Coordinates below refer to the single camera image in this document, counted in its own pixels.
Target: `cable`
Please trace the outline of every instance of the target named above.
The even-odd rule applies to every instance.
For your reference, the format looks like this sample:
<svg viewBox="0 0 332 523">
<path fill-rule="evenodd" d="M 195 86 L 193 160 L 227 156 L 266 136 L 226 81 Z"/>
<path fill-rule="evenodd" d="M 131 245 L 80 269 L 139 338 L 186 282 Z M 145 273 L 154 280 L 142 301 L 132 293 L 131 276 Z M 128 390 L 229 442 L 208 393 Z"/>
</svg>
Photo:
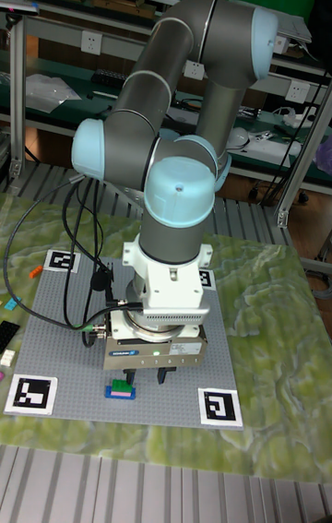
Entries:
<svg viewBox="0 0 332 523">
<path fill-rule="evenodd" d="M 67 208 L 68 208 L 68 205 L 74 195 L 74 193 L 76 192 L 76 189 L 75 188 L 72 188 L 68 193 L 67 193 L 67 196 L 65 198 L 65 203 L 63 204 L 63 213 L 62 213 L 62 220 L 63 220 L 63 224 L 64 224 L 64 228 L 65 228 L 65 231 L 66 233 L 68 234 L 70 240 L 73 240 L 73 233 L 70 231 L 69 229 L 69 226 L 68 226 L 68 222 L 67 222 L 67 218 L 66 218 L 66 212 L 67 212 Z M 77 248 L 81 251 L 81 253 L 83 253 L 83 255 L 87 256 L 92 262 L 94 262 L 94 257 L 89 253 L 88 250 L 86 250 L 84 248 L 84 246 L 82 246 L 82 244 L 76 240 L 75 241 L 75 246 L 77 246 Z M 105 271 L 107 271 L 107 267 L 98 259 L 98 265 Z"/>
<path fill-rule="evenodd" d="M 314 105 L 314 102 L 315 102 L 316 96 L 317 96 L 318 92 L 320 91 L 320 89 L 322 88 L 323 80 L 324 80 L 324 78 L 326 77 L 326 74 L 327 74 L 327 70 L 326 70 L 325 73 L 323 74 L 322 80 L 321 80 L 320 84 L 318 85 L 318 87 L 317 87 L 317 89 L 316 89 L 316 92 L 315 92 L 315 94 L 314 94 L 314 96 L 313 96 L 311 102 L 309 103 L 310 105 Z M 269 188 L 267 189 L 266 193 L 265 193 L 264 196 L 263 196 L 262 201 L 261 201 L 260 204 L 259 204 L 260 206 L 264 206 L 264 203 L 267 201 L 267 199 L 273 201 L 273 199 L 277 196 L 277 194 L 278 194 L 278 192 L 280 191 L 280 189 L 281 189 L 281 188 L 283 187 L 283 185 L 287 182 L 287 180 L 288 180 L 288 178 L 289 178 L 289 176 L 290 176 L 290 174 L 291 174 L 291 170 L 292 170 L 292 168 L 293 168 L 293 164 L 294 164 L 294 163 L 290 166 L 290 168 L 287 170 L 285 176 L 281 178 L 281 180 L 279 181 L 279 183 L 278 183 L 278 184 L 276 185 L 276 187 L 273 189 L 271 195 L 269 194 L 269 193 L 271 192 L 272 188 L 273 188 L 273 185 L 276 183 L 276 181 L 277 181 L 277 179 L 278 179 L 278 177 L 279 177 L 279 173 L 280 173 L 280 171 L 281 171 L 281 169 L 282 169 L 283 163 L 284 163 L 284 161 L 286 160 L 286 158 L 287 158 L 287 156 L 288 156 L 288 153 L 289 153 L 289 151 L 290 151 L 290 149 L 291 149 L 291 146 L 292 146 L 294 140 L 296 139 L 296 137 L 298 136 L 298 134 L 299 134 L 299 132 L 300 132 L 300 129 L 302 129 L 302 126 L 303 126 L 303 124 L 304 124 L 304 122 L 305 122 L 305 120 L 306 120 L 306 118 L 307 118 L 309 112 L 310 112 L 310 106 L 307 108 L 307 112 L 306 112 L 306 114 L 303 116 L 303 118 L 302 118 L 302 120 L 301 120 L 301 122 L 300 122 L 300 125 L 299 125 L 299 127 L 297 128 L 297 130 L 296 130 L 294 136 L 291 138 L 290 143 L 289 143 L 289 145 L 288 145 L 288 147 L 287 147 L 287 149 L 286 149 L 286 152 L 285 152 L 285 154 L 284 154 L 284 157 L 283 157 L 283 159 L 282 159 L 282 161 L 281 161 L 281 163 L 280 163 L 278 169 L 276 170 L 276 174 L 274 175 L 274 178 L 272 179 L 272 181 L 271 181 L 271 183 L 270 183 L 270 185 L 269 185 Z"/>
<path fill-rule="evenodd" d="M 80 197 L 79 197 L 79 185 L 78 185 L 78 190 L 76 191 L 76 197 L 77 197 L 77 201 L 78 201 L 78 203 L 82 203 L 82 202 L 81 202 L 81 199 L 80 199 Z M 93 211 L 92 211 L 92 209 L 88 208 L 88 206 L 83 206 L 83 208 L 84 208 L 86 211 L 88 211 L 88 212 L 91 214 L 91 216 L 93 216 Z M 96 220 L 97 220 L 97 225 L 98 225 L 98 227 L 99 227 L 99 229 L 100 229 L 100 231 L 101 231 L 101 245 L 100 245 L 100 248 L 99 248 L 99 251 L 98 251 L 98 254 L 97 254 L 97 257 L 99 258 L 99 257 L 101 256 L 101 250 L 102 250 L 102 247 L 103 247 L 103 242 L 104 242 L 104 233 L 103 233 L 103 229 L 102 229 L 102 226 L 101 226 L 100 221 L 98 220 L 97 215 L 96 215 Z"/>
<path fill-rule="evenodd" d="M 37 164 L 41 164 L 41 161 L 38 160 L 38 158 L 36 158 L 36 156 L 34 154 L 32 154 L 32 152 L 29 150 L 29 148 L 27 148 L 26 146 L 24 147 L 25 151 L 27 152 L 27 154 L 29 154 L 29 156 L 32 158 L 32 160 L 34 160 L 35 162 L 37 162 Z"/>
<path fill-rule="evenodd" d="M 74 178 L 75 181 L 78 180 L 78 177 L 80 177 L 80 175 L 78 175 L 77 177 Z M 67 327 L 66 324 L 62 323 L 62 322 L 59 322 L 58 320 L 53 320 L 52 318 L 49 318 L 47 316 L 44 316 L 42 314 L 39 314 L 38 312 L 35 312 L 34 310 L 31 310 L 30 308 L 28 308 L 28 306 L 26 306 L 21 300 L 18 299 L 18 297 L 16 296 L 16 294 L 13 292 L 13 289 L 10 285 L 10 282 L 9 282 L 9 278 L 8 278 L 8 258 L 9 258 L 9 251 L 10 251 L 10 246 L 11 244 L 13 243 L 13 240 L 20 228 L 20 226 L 22 225 L 23 221 L 28 217 L 28 215 L 32 212 L 32 210 L 34 210 L 36 208 L 36 206 L 38 206 L 39 203 L 41 203 L 42 201 L 44 201 L 49 195 L 51 195 L 52 193 L 55 193 L 56 191 L 58 191 L 59 189 L 61 189 L 62 187 L 65 187 L 65 186 L 69 186 L 70 184 L 73 184 L 74 180 L 69 180 L 67 181 L 66 183 L 63 183 L 63 184 L 59 184 L 58 186 L 56 186 L 54 189 L 51 189 L 51 191 L 49 191 L 45 196 L 41 197 L 41 199 L 37 199 L 37 201 L 35 201 L 30 207 L 29 209 L 23 214 L 23 216 L 21 217 L 21 219 L 18 221 L 18 223 L 16 224 L 14 230 L 12 231 L 12 233 L 10 234 L 9 236 L 9 239 L 8 239 L 8 242 L 6 244 L 6 250 L 5 250 L 5 254 L 4 254 L 4 281 L 5 281 L 5 285 L 6 285 L 6 288 L 9 292 L 9 294 L 11 295 L 11 297 L 13 298 L 13 300 L 17 303 L 17 305 L 22 308 L 22 310 L 25 310 L 26 312 L 28 312 L 28 314 L 31 314 L 32 316 L 35 316 L 35 318 L 40 318 L 40 320 L 44 320 L 45 322 L 49 322 L 51 324 L 56 324 L 57 326 L 59 327 Z"/>
<path fill-rule="evenodd" d="M 107 314 L 108 312 L 114 312 L 115 310 L 121 310 L 121 311 L 130 310 L 132 312 L 134 312 L 134 311 L 138 311 L 139 312 L 139 311 L 141 311 L 143 309 L 143 305 L 142 305 L 142 303 L 134 303 L 134 302 L 132 302 L 132 303 L 130 303 L 130 302 L 129 303 L 123 303 L 123 304 L 119 305 L 118 301 L 114 300 L 114 303 L 112 305 L 106 306 L 105 308 L 103 308 L 102 310 L 100 310 L 99 312 L 96 312 L 93 316 L 91 316 L 89 318 L 88 322 L 81 324 L 79 327 L 75 327 L 75 326 L 69 327 L 67 324 L 64 324 L 63 322 L 59 322 L 58 320 L 53 320 L 52 318 L 49 318 L 48 316 L 44 316 L 42 314 L 39 314 L 38 312 L 35 312 L 34 310 L 31 310 L 31 308 L 28 308 L 28 306 L 26 306 L 16 296 L 16 294 L 14 293 L 14 291 L 13 291 L 11 285 L 10 285 L 9 278 L 8 278 L 8 258 L 9 258 L 10 246 L 12 245 L 14 238 L 15 238 L 16 234 L 18 233 L 18 230 L 19 230 L 20 226 L 22 225 L 23 221 L 28 217 L 28 215 L 32 212 L 32 210 L 34 210 L 36 208 L 36 206 L 38 206 L 39 203 L 44 201 L 44 199 L 46 199 L 46 197 L 48 197 L 49 195 L 51 195 L 55 191 L 58 191 L 58 189 L 61 189 L 62 187 L 65 187 L 65 186 L 68 186 L 70 184 L 73 184 L 73 182 L 77 182 L 78 180 L 81 180 L 83 178 L 84 178 L 84 175 L 77 175 L 72 180 L 69 180 L 69 181 L 67 181 L 66 183 L 63 183 L 63 184 L 59 184 L 54 189 L 51 189 L 51 191 L 46 193 L 46 195 L 44 195 L 41 199 L 37 199 L 37 201 L 34 201 L 34 203 L 29 207 L 29 209 L 22 215 L 21 219 L 18 221 L 18 223 L 16 224 L 14 230 L 10 234 L 8 242 L 6 244 L 6 250 L 5 250 L 5 254 L 4 254 L 4 281 L 5 281 L 5 285 L 6 285 L 6 288 L 8 290 L 8 293 L 11 295 L 11 297 L 17 303 L 17 305 L 20 308 L 22 308 L 22 310 L 24 310 L 25 312 L 28 312 L 28 314 L 34 316 L 35 318 L 39 318 L 40 320 L 43 320 L 44 322 L 48 322 L 49 324 L 54 324 L 54 325 L 56 325 L 58 327 L 67 328 L 68 330 L 78 330 L 78 331 L 79 330 L 83 330 L 83 328 L 89 327 L 92 322 L 97 320 L 97 318 L 99 318 L 101 315 Z"/>
<path fill-rule="evenodd" d="M 93 179 L 89 179 L 88 184 L 87 184 L 87 186 L 85 188 L 85 191 L 84 191 L 84 194 L 83 194 L 82 205 L 80 205 L 79 209 L 78 209 L 78 214 L 77 214 L 77 218 L 76 218 L 76 222 L 75 222 L 75 228 L 74 228 L 74 232 L 73 232 L 73 239 L 72 239 L 71 245 L 70 245 L 70 261 L 69 261 L 69 266 L 68 266 L 68 269 L 67 269 L 67 272 L 66 272 L 66 276 L 65 276 L 65 290 L 64 290 L 64 298 L 63 298 L 63 310 L 64 310 L 65 323 L 69 327 L 71 327 L 73 325 L 71 324 L 71 322 L 70 322 L 70 320 L 68 318 L 67 297 L 68 297 L 68 289 L 69 289 L 69 281 L 70 281 L 71 269 L 72 269 L 73 261 L 74 261 L 75 242 L 77 240 L 77 232 L 78 232 L 79 223 L 80 223 L 80 220 L 81 220 L 81 217 L 82 217 L 82 213 L 83 213 L 83 205 L 87 201 L 87 197 L 89 195 L 89 190 L 91 188 L 92 183 L 93 183 Z"/>
<path fill-rule="evenodd" d="M 93 215 L 93 239 L 94 239 L 94 262 L 93 262 L 93 272 L 92 277 L 95 275 L 97 271 L 97 258 L 98 258 L 98 224 L 97 224 L 97 200 L 98 200 L 98 189 L 99 189 L 99 181 L 96 181 L 95 188 L 94 188 L 94 194 L 93 194 L 93 204 L 92 204 L 92 215 Z M 91 300 L 92 295 L 92 286 L 91 281 L 89 284 L 89 293 L 86 301 L 86 306 L 84 309 L 84 315 L 83 315 L 83 322 L 86 322 L 88 318 L 88 311 L 89 311 L 89 303 Z M 83 345 L 87 348 L 90 348 L 94 345 L 96 337 L 94 335 L 88 334 L 88 338 L 85 332 L 82 332 L 82 342 Z"/>
<path fill-rule="evenodd" d="M 312 290 L 313 296 L 318 300 L 330 300 L 332 298 L 332 279 L 326 273 L 321 271 L 305 270 L 305 275 L 321 279 L 327 286 L 326 290 Z"/>
</svg>

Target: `black lego piece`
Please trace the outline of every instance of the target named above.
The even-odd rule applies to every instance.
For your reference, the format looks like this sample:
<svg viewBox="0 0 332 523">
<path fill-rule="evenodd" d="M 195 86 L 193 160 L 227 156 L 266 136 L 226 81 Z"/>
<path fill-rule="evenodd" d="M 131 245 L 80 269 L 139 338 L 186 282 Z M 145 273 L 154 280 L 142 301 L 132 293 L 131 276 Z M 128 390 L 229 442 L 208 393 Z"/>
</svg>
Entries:
<svg viewBox="0 0 332 523">
<path fill-rule="evenodd" d="M 0 325 L 0 354 L 4 352 L 6 346 L 18 332 L 19 326 L 13 322 L 3 320 Z"/>
</svg>

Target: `electrical outlet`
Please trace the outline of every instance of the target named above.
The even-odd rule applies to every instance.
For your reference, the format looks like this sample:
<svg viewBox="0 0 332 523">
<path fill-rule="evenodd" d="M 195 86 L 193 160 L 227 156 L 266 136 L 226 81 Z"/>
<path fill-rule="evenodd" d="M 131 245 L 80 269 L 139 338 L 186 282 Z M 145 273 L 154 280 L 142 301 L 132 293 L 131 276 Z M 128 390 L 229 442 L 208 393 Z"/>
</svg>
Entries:
<svg viewBox="0 0 332 523">
<path fill-rule="evenodd" d="M 203 80 L 205 68 L 203 64 L 197 62 L 191 62 L 187 60 L 184 67 L 184 76 L 188 78 L 194 78 L 195 80 Z"/>
<path fill-rule="evenodd" d="M 305 102 L 310 90 L 310 84 L 307 82 L 300 82 L 299 80 L 291 80 L 289 91 L 285 97 L 286 101 Z"/>
<path fill-rule="evenodd" d="M 82 31 L 81 52 L 101 54 L 101 33 Z"/>
</svg>

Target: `blue lego brick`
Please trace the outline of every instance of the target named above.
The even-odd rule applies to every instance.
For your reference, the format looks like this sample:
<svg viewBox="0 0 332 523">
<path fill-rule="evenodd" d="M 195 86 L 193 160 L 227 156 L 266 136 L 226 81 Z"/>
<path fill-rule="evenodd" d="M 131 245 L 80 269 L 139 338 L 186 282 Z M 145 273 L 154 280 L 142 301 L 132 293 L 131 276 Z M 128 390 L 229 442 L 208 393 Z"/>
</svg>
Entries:
<svg viewBox="0 0 332 523">
<path fill-rule="evenodd" d="M 13 298 L 10 298 L 9 302 L 6 303 L 5 310 L 14 310 L 14 308 L 17 307 L 17 303 Z"/>
<path fill-rule="evenodd" d="M 115 398 L 116 400 L 135 400 L 136 398 L 136 388 L 133 387 L 132 389 L 132 393 L 130 396 L 116 396 L 116 394 L 111 394 L 112 393 L 112 386 L 106 386 L 106 389 L 105 389 L 105 397 L 106 398 Z"/>
</svg>

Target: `black cable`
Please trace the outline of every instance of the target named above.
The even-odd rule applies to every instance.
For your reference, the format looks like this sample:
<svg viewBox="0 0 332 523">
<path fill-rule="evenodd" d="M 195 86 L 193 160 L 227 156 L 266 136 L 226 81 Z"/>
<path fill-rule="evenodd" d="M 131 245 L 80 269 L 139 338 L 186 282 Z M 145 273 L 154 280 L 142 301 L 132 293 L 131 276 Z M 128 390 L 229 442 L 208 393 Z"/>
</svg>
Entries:
<svg viewBox="0 0 332 523">
<path fill-rule="evenodd" d="M 76 191 L 76 197 L 77 197 L 77 201 L 78 203 L 82 203 L 81 202 L 81 199 L 80 199 L 80 196 L 79 196 L 79 185 L 78 185 L 78 190 Z M 92 209 L 88 208 L 88 206 L 83 206 L 83 208 L 88 211 L 91 216 L 93 216 L 93 211 Z M 96 211 L 96 220 L 97 220 L 97 225 L 101 231 L 101 245 L 100 245 L 100 248 L 99 248 L 99 251 L 98 251 L 98 254 L 97 254 L 97 258 L 100 259 L 100 256 L 101 256 L 101 250 L 102 250 L 102 247 L 103 247 L 103 242 L 104 242 L 104 233 L 103 233 L 103 229 L 102 229 L 102 226 L 101 226 L 101 223 L 100 221 L 98 220 L 98 217 L 97 217 L 97 211 Z"/>
<path fill-rule="evenodd" d="M 59 322 L 58 320 L 53 320 L 52 318 L 48 318 L 47 316 L 44 316 L 42 314 L 39 314 L 38 312 L 35 312 L 34 310 L 31 310 L 21 300 L 18 299 L 16 294 L 13 292 L 13 289 L 12 289 L 12 287 L 10 285 L 9 278 L 8 278 L 8 258 L 9 258 L 10 246 L 13 243 L 14 238 L 15 238 L 15 236 L 16 236 L 19 228 L 20 228 L 20 226 L 22 225 L 23 221 L 28 217 L 28 215 L 32 212 L 32 210 L 34 210 L 36 208 L 36 206 L 38 206 L 39 203 L 44 201 L 46 199 L 46 197 L 48 197 L 49 195 L 51 195 L 55 191 L 58 191 L 58 189 L 61 189 L 62 187 L 68 186 L 70 184 L 73 184 L 73 182 L 72 181 L 67 181 L 66 183 L 59 184 L 54 189 L 51 189 L 51 191 L 49 191 L 44 197 L 42 197 L 41 199 L 37 199 L 37 201 L 35 201 L 29 207 L 29 209 L 23 214 L 21 219 L 16 224 L 14 230 L 10 234 L 8 242 L 6 244 L 6 250 L 5 250 L 5 254 L 4 254 L 4 281 L 5 281 L 6 288 L 7 288 L 8 292 L 9 292 L 9 294 L 11 295 L 11 297 L 13 298 L 13 300 L 17 303 L 17 305 L 20 308 L 22 308 L 22 310 L 25 310 L 26 312 L 28 312 L 28 314 L 31 314 L 32 316 L 35 316 L 35 318 L 39 318 L 40 320 L 44 320 L 45 322 L 49 322 L 50 324 L 55 324 L 55 325 L 57 325 L 59 327 L 67 327 L 67 325 L 62 323 L 62 322 Z"/>
<path fill-rule="evenodd" d="M 264 194 L 263 199 L 262 199 L 262 201 L 260 202 L 259 205 L 263 206 L 264 203 L 267 201 L 267 199 L 269 199 L 269 200 L 273 200 L 273 198 L 274 198 L 275 196 L 277 196 L 278 192 L 279 192 L 280 189 L 283 187 L 283 185 L 287 182 L 287 180 L 288 180 L 288 178 L 289 178 L 289 176 L 290 176 L 290 174 L 291 174 L 291 170 L 292 170 L 292 168 L 293 168 L 293 164 L 294 164 L 294 163 L 293 163 L 293 164 L 290 166 L 290 168 L 287 170 L 286 175 L 285 175 L 284 177 L 281 178 L 281 180 L 279 181 L 279 183 L 278 183 L 278 184 L 276 185 L 276 187 L 273 189 L 271 195 L 269 195 L 269 193 L 271 192 L 271 189 L 273 188 L 273 185 L 276 183 L 276 181 L 277 181 L 277 179 L 278 179 L 278 177 L 279 177 L 279 173 L 280 173 L 280 171 L 281 171 L 281 169 L 282 169 L 282 166 L 283 166 L 284 161 L 286 160 L 286 158 L 287 158 L 287 156 L 288 156 L 288 153 L 289 153 L 289 151 L 290 151 L 290 149 L 291 149 L 291 146 L 292 146 L 293 142 L 295 141 L 296 137 L 298 136 L 300 130 L 302 129 L 302 126 L 303 126 L 303 124 L 304 124 L 306 118 L 307 118 L 308 115 L 309 115 L 310 107 L 311 107 L 311 105 L 314 105 L 314 102 L 315 102 L 316 96 L 317 96 L 318 92 L 320 91 L 320 89 L 322 88 L 323 80 L 324 80 L 324 78 L 326 77 L 326 74 L 327 74 L 327 70 L 326 70 L 325 73 L 323 74 L 323 76 L 322 76 L 322 80 L 321 80 L 320 84 L 318 85 L 318 87 L 317 87 L 317 89 L 316 89 L 316 92 L 315 92 L 315 94 L 314 94 L 314 96 L 313 96 L 311 102 L 309 103 L 309 106 L 308 106 L 307 112 L 306 112 L 306 114 L 303 116 L 303 118 L 302 118 L 302 120 L 301 120 L 301 122 L 300 122 L 300 124 L 299 124 L 299 127 L 297 128 L 295 134 L 292 136 L 292 138 L 291 138 L 291 140 L 290 140 L 290 143 L 289 143 L 289 145 L 288 145 L 288 147 L 287 147 L 287 149 L 286 149 L 285 155 L 284 155 L 284 157 L 283 157 L 283 159 L 282 159 L 282 161 L 281 161 L 281 163 L 280 163 L 278 169 L 276 170 L 276 174 L 275 174 L 274 178 L 272 179 L 272 181 L 271 181 L 271 183 L 270 183 L 270 185 L 269 185 L 269 188 L 267 189 L 266 193 Z"/>
<path fill-rule="evenodd" d="M 65 202 L 63 204 L 63 213 L 62 213 L 62 220 L 63 220 L 64 228 L 71 241 L 73 240 L 74 236 L 73 236 L 73 233 L 71 232 L 71 230 L 69 229 L 67 218 L 66 218 L 66 212 L 68 209 L 68 205 L 69 205 L 74 193 L 76 192 L 76 188 L 74 188 L 74 187 L 67 193 Z M 75 246 L 77 246 L 78 250 L 80 250 L 81 253 L 83 253 L 83 255 L 87 256 L 92 262 L 94 262 L 94 257 L 89 253 L 88 250 L 86 250 L 84 248 L 84 246 L 82 246 L 82 244 L 78 240 L 75 241 Z M 98 265 L 100 266 L 100 268 L 102 268 L 104 271 L 107 271 L 107 267 L 99 259 L 97 262 L 98 262 Z"/>
<path fill-rule="evenodd" d="M 98 258 L 98 224 L 97 224 L 97 201 L 98 201 L 98 190 L 99 190 L 99 181 L 95 182 L 95 188 L 93 193 L 93 204 L 92 204 L 92 215 L 93 215 L 93 240 L 94 240 L 94 262 L 93 262 L 93 271 L 92 271 L 92 277 L 95 275 L 97 271 L 97 258 Z M 84 309 L 84 315 L 83 315 L 83 322 L 86 322 L 88 318 L 88 311 L 89 311 L 89 303 L 91 300 L 92 295 L 92 286 L 91 281 L 89 284 L 89 293 Z M 89 333 L 88 337 L 85 332 L 82 332 L 82 342 L 83 345 L 87 348 L 90 348 L 94 345 L 95 342 L 95 335 Z"/>
<path fill-rule="evenodd" d="M 74 261 L 75 242 L 77 240 L 77 233 L 78 233 L 79 223 L 80 223 L 80 220 L 81 220 L 81 217 L 82 217 L 82 213 L 83 213 L 83 205 L 87 201 L 89 190 L 91 188 L 92 183 L 93 183 L 93 179 L 89 179 L 88 180 L 88 184 L 87 184 L 87 186 L 85 188 L 85 191 L 84 191 L 84 194 L 83 194 L 82 205 L 80 205 L 79 208 L 78 208 L 77 218 L 76 218 L 76 222 L 75 222 L 75 228 L 74 228 L 74 232 L 73 232 L 73 239 L 72 239 L 71 245 L 70 245 L 69 267 L 67 269 L 66 276 L 65 276 L 65 290 L 64 290 L 64 298 L 63 298 L 63 310 L 64 310 L 65 323 L 69 327 L 71 327 L 73 325 L 72 325 L 72 323 L 70 322 L 70 320 L 68 318 L 67 298 L 68 298 L 68 289 L 69 289 L 69 281 L 70 281 L 71 269 L 72 269 L 73 261 Z"/>
<path fill-rule="evenodd" d="M 38 160 L 38 158 L 32 154 L 32 152 L 29 150 L 29 148 L 27 148 L 26 146 L 24 147 L 25 151 L 27 152 L 27 154 L 29 154 L 29 156 L 32 158 L 32 160 L 34 160 L 35 162 L 37 162 L 37 164 L 41 164 L 41 161 Z"/>
<path fill-rule="evenodd" d="M 69 327 L 67 324 L 64 324 L 63 322 L 59 322 L 58 320 L 53 320 L 52 318 L 49 318 L 48 316 L 44 316 L 44 315 L 39 314 L 38 312 L 35 312 L 34 310 L 31 310 L 30 308 L 28 308 L 28 306 L 26 306 L 14 293 L 14 291 L 10 285 L 9 278 L 8 278 L 8 259 L 9 259 L 10 247 L 13 243 L 13 240 L 14 240 L 16 234 L 18 233 L 20 226 L 24 222 L 24 220 L 28 217 L 28 215 L 32 212 L 32 210 L 34 210 L 36 208 L 36 206 L 38 206 L 39 203 L 41 203 L 42 201 L 44 201 L 46 199 L 46 197 L 48 197 L 55 191 L 58 191 L 58 189 L 68 186 L 72 183 L 73 183 L 73 181 L 67 181 L 66 183 L 59 184 L 54 189 L 51 189 L 51 191 L 46 193 L 46 195 L 43 196 L 41 199 L 37 199 L 37 201 L 34 201 L 34 203 L 29 207 L 29 209 L 27 211 L 25 211 L 25 213 L 22 215 L 21 219 L 18 221 L 14 230 L 10 234 L 8 242 L 6 244 L 6 250 L 5 250 L 5 254 L 4 254 L 4 281 L 5 281 L 5 285 L 6 285 L 8 293 L 11 295 L 11 297 L 17 303 L 17 305 L 20 308 L 22 308 L 22 310 L 24 310 L 25 312 L 28 312 L 28 314 L 34 316 L 35 318 L 39 318 L 40 320 L 43 320 L 44 322 L 48 322 L 49 324 L 54 324 L 58 327 L 67 328 L 68 330 L 78 330 L 79 331 L 79 330 L 82 330 L 83 328 L 88 327 L 92 322 L 97 320 L 97 318 L 99 318 L 102 315 L 107 314 L 108 312 L 114 312 L 115 310 L 121 310 L 121 311 L 130 310 L 132 312 L 133 311 L 139 312 L 143 309 L 143 305 L 142 305 L 142 303 L 124 303 L 119 306 L 118 301 L 114 300 L 112 305 L 107 305 L 105 308 L 103 308 L 102 310 L 100 310 L 99 312 L 96 312 L 96 314 L 91 316 L 87 323 L 83 323 L 79 327 Z"/>
</svg>

